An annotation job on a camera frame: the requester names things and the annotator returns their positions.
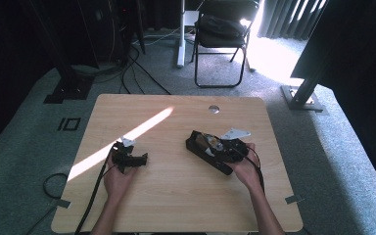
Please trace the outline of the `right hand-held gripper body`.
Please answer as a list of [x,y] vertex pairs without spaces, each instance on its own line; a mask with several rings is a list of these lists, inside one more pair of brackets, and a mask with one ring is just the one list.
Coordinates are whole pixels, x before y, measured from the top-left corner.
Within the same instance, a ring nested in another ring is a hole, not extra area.
[[238,163],[248,156],[249,150],[245,142],[242,141],[243,137],[251,135],[250,131],[230,128],[220,138],[228,140],[227,145],[223,145],[224,160],[226,163]]

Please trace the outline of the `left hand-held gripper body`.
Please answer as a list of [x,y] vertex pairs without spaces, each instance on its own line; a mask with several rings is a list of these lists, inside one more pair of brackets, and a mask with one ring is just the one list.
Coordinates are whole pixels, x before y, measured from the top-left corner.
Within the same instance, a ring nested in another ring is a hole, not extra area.
[[135,166],[135,159],[132,157],[132,154],[127,153],[127,147],[129,146],[117,141],[112,147],[112,162],[121,173],[124,173],[127,167]]

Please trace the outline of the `black pencil case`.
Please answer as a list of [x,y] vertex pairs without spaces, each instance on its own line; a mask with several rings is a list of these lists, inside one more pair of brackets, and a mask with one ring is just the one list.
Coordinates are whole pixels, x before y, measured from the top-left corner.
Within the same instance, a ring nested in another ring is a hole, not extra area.
[[230,175],[233,172],[230,166],[215,159],[204,133],[193,130],[190,137],[185,141],[185,144],[187,150],[223,174]]

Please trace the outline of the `person's left hand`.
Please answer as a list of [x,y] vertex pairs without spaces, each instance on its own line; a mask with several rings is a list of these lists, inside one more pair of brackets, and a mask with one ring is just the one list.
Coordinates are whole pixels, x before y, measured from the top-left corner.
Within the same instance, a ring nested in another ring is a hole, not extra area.
[[118,204],[133,181],[137,168],[133,167],[125,173],[121,173],[114,165],[112,158],[108,158],[108,167],[109,169],[104,174],[104,185],[108,201]]

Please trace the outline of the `person's right hand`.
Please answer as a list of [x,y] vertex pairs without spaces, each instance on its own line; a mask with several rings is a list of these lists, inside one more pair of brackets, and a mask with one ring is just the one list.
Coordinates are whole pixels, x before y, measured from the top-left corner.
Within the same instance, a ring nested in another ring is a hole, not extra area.
[[233,168],[238,179],[248,188],[250,192],[264,192],[264,186],[261,182],[260,161],[255,145],[253,143],[246,144],[249,150],[246,156],[240,162],[233,164]]

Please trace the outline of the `black folding chair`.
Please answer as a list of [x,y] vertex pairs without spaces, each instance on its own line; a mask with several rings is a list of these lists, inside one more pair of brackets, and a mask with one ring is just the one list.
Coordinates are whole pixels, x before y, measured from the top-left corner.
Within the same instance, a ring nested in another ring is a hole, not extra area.
[[195,39],[191,61],[194,82],[201,88],[231,88],[243,79],[250,34],[259,11],[259,0],[205,0],[199,16],[212,15],[238,22],[247,27],[241,38],[227,39],[199,30],[195,23]]

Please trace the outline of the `black stand with flat base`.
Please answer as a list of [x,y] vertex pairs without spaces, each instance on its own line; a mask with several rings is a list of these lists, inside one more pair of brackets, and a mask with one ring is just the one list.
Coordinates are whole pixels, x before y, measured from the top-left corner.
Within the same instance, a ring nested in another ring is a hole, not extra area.
[[65,100],[86,100],[94,76],[77,74],[72,68],[40,0],[25,0],[25,4],[36,24],[37,34],[60,75],[60,81],[44,103],[62,104]]

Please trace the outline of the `black metal stand with plate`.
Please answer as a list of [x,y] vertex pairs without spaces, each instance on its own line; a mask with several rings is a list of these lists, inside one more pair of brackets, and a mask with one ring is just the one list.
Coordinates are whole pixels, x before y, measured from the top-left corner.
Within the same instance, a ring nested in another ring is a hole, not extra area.
[[282,86],[290,110],[323,111],[314,95],[314,88],[330,64],[335,44],[346,24],[350,3],[351,0],[326,1],[322,14],[291,74],[291,77],[302,78],[302,84]]

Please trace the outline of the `white stand leg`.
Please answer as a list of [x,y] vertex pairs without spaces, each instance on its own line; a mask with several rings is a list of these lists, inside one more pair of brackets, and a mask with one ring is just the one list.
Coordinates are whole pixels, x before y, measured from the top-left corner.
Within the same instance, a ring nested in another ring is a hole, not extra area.
[[176,66],[182,69],[185,66],[185,53],[186,53],[186,39],[185,39],[185,28],[187,26],[193,26],[195,24],[196,18],[198,17],[197,10],[187,10],[185,8],[186,0],[180,0],[180,11],[179,11],[179,40],[178,40],[178,53]]

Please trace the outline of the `black bag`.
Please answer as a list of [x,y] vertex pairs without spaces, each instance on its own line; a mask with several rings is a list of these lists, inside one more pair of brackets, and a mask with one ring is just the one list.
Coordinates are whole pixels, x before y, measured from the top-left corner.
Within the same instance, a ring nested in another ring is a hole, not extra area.
[[247,27],[241,23],[212,15],[202,15],[196,22],[196,27],[203,32],[227,39],[241,38],[247,30]]

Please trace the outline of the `dark equipment cabinet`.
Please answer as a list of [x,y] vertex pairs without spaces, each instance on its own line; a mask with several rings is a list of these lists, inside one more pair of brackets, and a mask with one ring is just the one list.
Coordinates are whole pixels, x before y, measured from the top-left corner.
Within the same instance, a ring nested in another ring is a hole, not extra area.
[[77,0],[97,62],[129,61],[132,40],[145,52],[141,0]]

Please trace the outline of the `dark curtain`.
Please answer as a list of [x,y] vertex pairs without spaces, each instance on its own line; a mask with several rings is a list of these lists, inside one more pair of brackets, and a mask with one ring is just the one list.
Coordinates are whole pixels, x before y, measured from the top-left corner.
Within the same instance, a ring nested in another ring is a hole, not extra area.
[[262,0],[258,37],[308,40],[328,0]]

